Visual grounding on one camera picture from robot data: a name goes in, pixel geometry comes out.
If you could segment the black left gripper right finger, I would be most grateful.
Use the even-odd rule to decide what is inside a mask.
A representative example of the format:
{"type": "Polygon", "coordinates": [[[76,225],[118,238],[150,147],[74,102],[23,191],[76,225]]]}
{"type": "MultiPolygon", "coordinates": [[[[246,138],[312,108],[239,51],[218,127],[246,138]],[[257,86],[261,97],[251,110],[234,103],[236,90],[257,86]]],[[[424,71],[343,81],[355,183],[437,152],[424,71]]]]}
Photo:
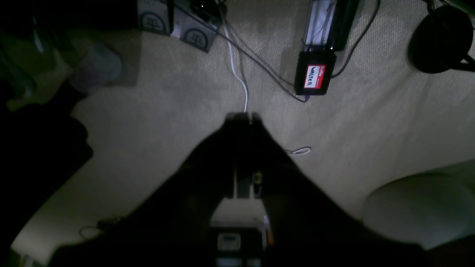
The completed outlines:
{"type": "Polygon", "coordinates": [[[390,241],[340,208],[307,178],[252,113],[262,202],[274,243],[264,267],[425,267],[426,252],[390,241]]]}

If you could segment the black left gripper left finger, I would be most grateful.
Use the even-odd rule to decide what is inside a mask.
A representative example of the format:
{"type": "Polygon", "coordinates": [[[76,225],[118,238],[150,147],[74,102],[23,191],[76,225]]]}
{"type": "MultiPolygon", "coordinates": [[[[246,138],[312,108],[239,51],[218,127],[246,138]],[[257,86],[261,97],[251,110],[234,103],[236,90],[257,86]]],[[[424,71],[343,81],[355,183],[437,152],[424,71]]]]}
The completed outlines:
{"type": "Polygon", "coordinates": [[[200,142],[177,171],[103,235],[58,248],[53,267],[166,267],[207,264],[215,209],[232,188],[228,133],[234,113],[200,142]]]}

